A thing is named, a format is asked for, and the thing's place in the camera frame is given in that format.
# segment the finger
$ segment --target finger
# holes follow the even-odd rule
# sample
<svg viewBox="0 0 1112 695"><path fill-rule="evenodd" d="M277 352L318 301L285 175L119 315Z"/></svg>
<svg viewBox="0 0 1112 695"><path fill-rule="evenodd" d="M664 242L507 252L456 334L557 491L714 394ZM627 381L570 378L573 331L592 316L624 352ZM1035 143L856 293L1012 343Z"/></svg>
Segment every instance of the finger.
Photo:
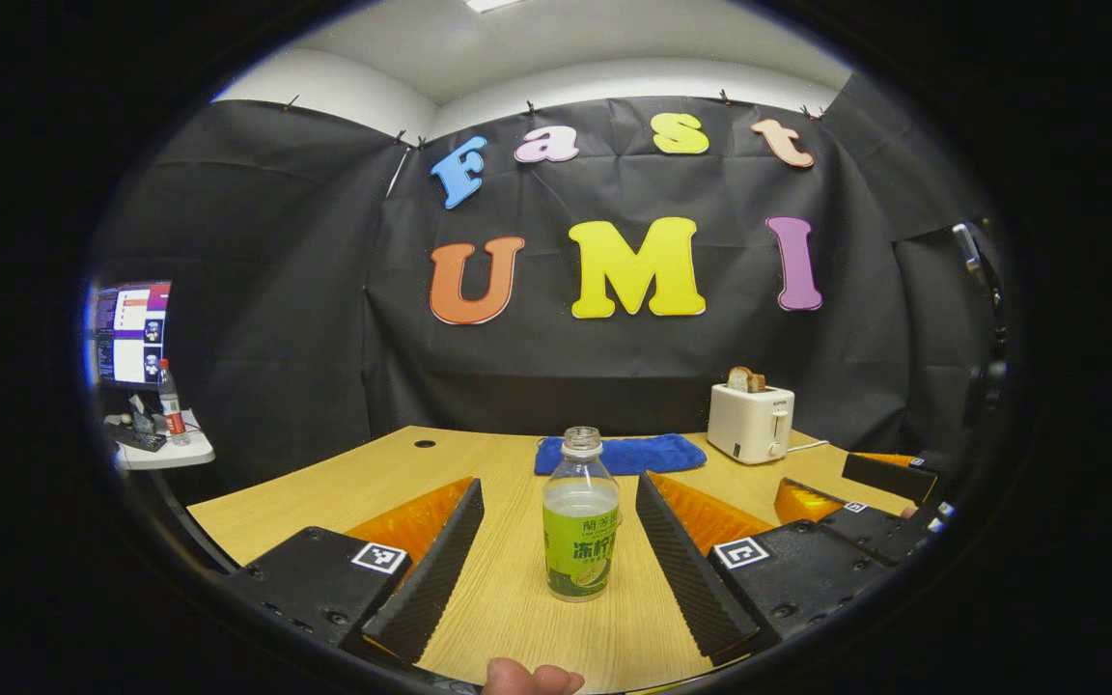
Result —
<svg viewBox="0 0 1112 695"><path fill-rule="evenodd" d="M535 685L538 695L566 695L569 675L567 669L544 665L535 669Z"/></svg>
<svg viewBox="0 0 1112 695"><path fill-rule="evenodd" d="M502 657L486 664L483 695L538 695L538 689L524 665Z"/></svg>
<svg viewBox="0 0 1112 695"><path fill-rule="evenodd" d="M579 673L569 673L568 686L565 687L565 691L562 692L560 695L574 695L574 693L580 691L584 685L586 685L586 677Z"/></svg>

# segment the white wall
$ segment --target white wall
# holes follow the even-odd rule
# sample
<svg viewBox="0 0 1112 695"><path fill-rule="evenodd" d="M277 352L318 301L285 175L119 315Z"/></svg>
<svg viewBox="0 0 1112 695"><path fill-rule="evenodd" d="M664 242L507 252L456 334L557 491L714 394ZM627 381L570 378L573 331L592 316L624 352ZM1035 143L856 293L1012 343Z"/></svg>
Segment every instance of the white wall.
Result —
<svg viewBox="0 0 1112 695"><path fill-rule="evenodd" d="M728 93L728 99L780 106L792 111L806 106L814 115L830 106L838 93L837 89L825 85L732 62L688 58L593 62L508 80L450 101L436 111L429 136L424 137L446 136L502 116L522 113L528 99L538 109L609 97L717 99L721 89Z"/></svg>
<svg viewBox="0 0 1112 695"><path fill-rule="evenodd" d="M305 48L287 48L252 67L214 101L252 99L324 111L418 143L436 117L436 105L407 85L359 62Z"/></svg>

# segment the plastic bottle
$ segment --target plastic bottle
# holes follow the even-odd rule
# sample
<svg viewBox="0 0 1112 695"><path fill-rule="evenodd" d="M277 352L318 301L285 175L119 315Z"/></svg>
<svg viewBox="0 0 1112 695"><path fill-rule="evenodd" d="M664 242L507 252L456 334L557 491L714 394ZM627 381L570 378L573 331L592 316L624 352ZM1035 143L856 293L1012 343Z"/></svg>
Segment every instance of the plastic bottle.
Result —
<svg viewBox="0 0 1112 695"><path fill-rule="evenodd" d="M608 586L620 487L602 453L599 430L569 428L560 446L565 460L544 485L547 589L562 602L589 602Z"/></svg>
<svg viewBox="0 0 1112 695"><path fill-rule="evenodd" d="M162 360L162 374L157 379L157 393L162 399L162 414L171 430L172 444L187 446L191 443L187 435L187 426L182 424L182 410L178 405L178 388L173 386L173 375L169 373L169 360Z"/></svg>

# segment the monitor screen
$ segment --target monitor screen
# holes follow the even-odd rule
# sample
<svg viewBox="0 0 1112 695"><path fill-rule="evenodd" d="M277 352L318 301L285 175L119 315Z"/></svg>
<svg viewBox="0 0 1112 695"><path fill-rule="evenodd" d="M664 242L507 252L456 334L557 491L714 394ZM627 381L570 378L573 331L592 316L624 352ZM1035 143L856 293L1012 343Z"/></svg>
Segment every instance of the monitor screen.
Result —
<svg viewBox="0 0 1112 695"><path fill-rule="evenodd" d="M89 318L99 383L157 388L169 291L170 281L132 281L97 291Z"/></svg>

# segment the blue towel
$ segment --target blue towel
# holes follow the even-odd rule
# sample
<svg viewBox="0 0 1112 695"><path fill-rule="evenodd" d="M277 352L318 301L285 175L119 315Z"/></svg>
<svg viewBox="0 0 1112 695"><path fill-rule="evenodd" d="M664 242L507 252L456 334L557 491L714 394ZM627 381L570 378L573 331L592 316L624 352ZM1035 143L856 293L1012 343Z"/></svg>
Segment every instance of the blue towel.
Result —
<svg viewBox="0 0 1112 695"><path fill-rule="evenodd" d="M547 436L535 454L535 475L552 475L564 460L559 446L564 439ZM706 454L681 435L648 436L645 439L610 439L604 441L599 457L612 475L642 475L644 471L683 471L696 469L706 461Z"/></svg>

